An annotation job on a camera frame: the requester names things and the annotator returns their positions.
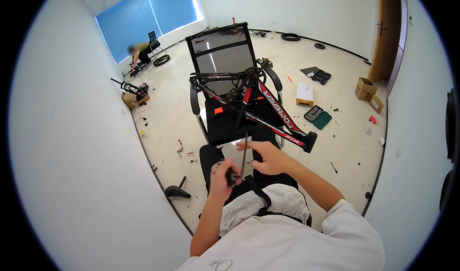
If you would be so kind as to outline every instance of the hand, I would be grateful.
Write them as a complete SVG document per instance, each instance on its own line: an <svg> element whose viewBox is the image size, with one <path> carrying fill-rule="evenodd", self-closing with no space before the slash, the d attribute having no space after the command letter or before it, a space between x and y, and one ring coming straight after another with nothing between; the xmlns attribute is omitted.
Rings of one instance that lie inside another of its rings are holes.
<svg viewBox="0 0 460 271"><path fill-rule="evenodd" d="M241 176L241 169L235 165L233 157L225 158L223 161L217 162L212 166L208 198L212 197L213 200L224 204L230 197L232 187L227 185L227 178L225 177L230 167L238 176ZM239 185L241 182L242 179L239 178L236 181L236 185Z"/></svg>
<svg viewBox="0 0 460 271"><path fill-rule="evenodd" d="M251 161L251 167L262 174L277 175L287 173L288 168L297 162L276 148L270 141L248 141L247 148L255 150L262 156L263 162L257 160ZM244 150L244 141L237 142L236 149L238 151Z"/></svg>

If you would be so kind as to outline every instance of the person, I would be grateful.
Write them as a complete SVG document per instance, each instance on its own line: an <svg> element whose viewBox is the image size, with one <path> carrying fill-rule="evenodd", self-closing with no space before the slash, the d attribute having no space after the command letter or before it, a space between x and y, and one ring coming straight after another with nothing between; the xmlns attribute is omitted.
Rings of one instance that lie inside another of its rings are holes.
<svg viewBox="0 0 460 271"><path fill-rule="evenodd" d="M142 63L150 63L152 60L149 58L149 53L151 52L152 50L150 49L149 42L139 42L137 44L130 45L128 47L128 53L132 57L131 70L136 68L138 59Z"/></svg>
<svg viewBox="0 0 460 271"><path fill-rule="evenodd" d="M244 149L244 142L237 144ZM184 270L382 270L385 254L380 235L334 186L283 153L265 125L252 132L252 183L268 203L238 179L228 187L229 168L241 176L233 158L205 145L200 160L208 198L190 244ZM322 232L306 225L310 212L298 184L323 208Z"/></svg>

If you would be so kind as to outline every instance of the tiled floor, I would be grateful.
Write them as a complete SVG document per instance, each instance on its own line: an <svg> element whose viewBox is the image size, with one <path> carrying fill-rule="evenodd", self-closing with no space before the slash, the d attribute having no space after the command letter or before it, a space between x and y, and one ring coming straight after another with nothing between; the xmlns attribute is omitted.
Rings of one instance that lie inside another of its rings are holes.
<svg viewBox="0 0 460 271"><path fill-rule="evenodd" d="M303 131L318 134L311 153L302 152L289 142L285 142L283 151L336 186L355 210L361 213L367 203L365 193L372 190L379 169L383 150L379 138L385 136L386 125L386 109L377 114L368 102L358 100L354 94L358 78L366 77L370 66L360 58L332 47L316 49L314 42L309 40L287 42L277 34L269 34L267 38L252 38L252 41L256 57L266 57L273 62L273 69L283 84L283 105L287 112L295 117L296 124ZM190 107L189 77L194 68L187 44L183 42L172 47L168 54L171 61L161 67L149 68L133 81L135 85L146 82L156 90L150 92L148 104L132 114L138 119L144 110L142 117L147 118L148 126L144 126L145 122L141 120L138 130L147 132L142 139L143 144L150 161L158 167L156 173L164 188L179 185L182 177L187 176L182 189L191 194L191 199L173 197L172 201L194 232L207 192L200 164L191 163L190 160L199 159L198 150L206 141ZM313 66L332 74L325 85L313 83L315 104L328 111L333 118L323 130L317 130L303 119L308 106L295 104L296 84L312 82L299 70ZM375 85L378 87L377 96L385 102L385 84ZM274 90L270 80L267 86ZM199 95L199 101L204 108L202 94ZM369 122L371 115L380 125ZM372 128L372 136L365 132L368 126ZM178 139L184 145L181 158L177 153L180 148ZM187 156L192 151L195 155ZM226 144L222 151L225 156L237 157L237 162L242 159L242 154L236 152L231 143ZM338 173L335 173L330 162ZM251 174L252 169L245 168L245 173ZM302 192L311 210L312 227L321 231L326 212Z"/></svg>

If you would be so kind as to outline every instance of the white t-shirt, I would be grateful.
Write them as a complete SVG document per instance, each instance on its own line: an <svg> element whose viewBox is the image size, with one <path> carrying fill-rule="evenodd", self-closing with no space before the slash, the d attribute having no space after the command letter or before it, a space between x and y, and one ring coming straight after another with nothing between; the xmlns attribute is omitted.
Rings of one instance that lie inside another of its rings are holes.
<svg viewBox="0 0 460 271"><path fill-rule="evenodd" d="M274 192L280 193L279 188L284 197L273 196ZM272 206L284 208L269 211L308 217L296 204L292 210L288 208L288 202L297 202L299 191L294 187L273 184L263 190L272 200ZM177 271L382 270L385 254L380 235L345 200L327 212L322 223L323 234L282 215L242 219L247 213L233 206L242 207L244 200L256 200L251 192L258 198L250 191L224 207L220 231L224 236L201 256L189 258ZM239 212L243 214L241 219L237 218Z"/></svg>

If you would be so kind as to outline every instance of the wooden door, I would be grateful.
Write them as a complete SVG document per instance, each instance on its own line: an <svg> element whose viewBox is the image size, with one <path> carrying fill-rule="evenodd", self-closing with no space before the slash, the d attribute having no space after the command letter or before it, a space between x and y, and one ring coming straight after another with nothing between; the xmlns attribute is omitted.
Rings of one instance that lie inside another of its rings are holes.
<svg viewBox="0 0 460 271"><path fill-rule="evenodd" d="M396 59L401 31L401 0L379 0L379 22L374 58L368 79L376 82L390 79Z"/></svg>

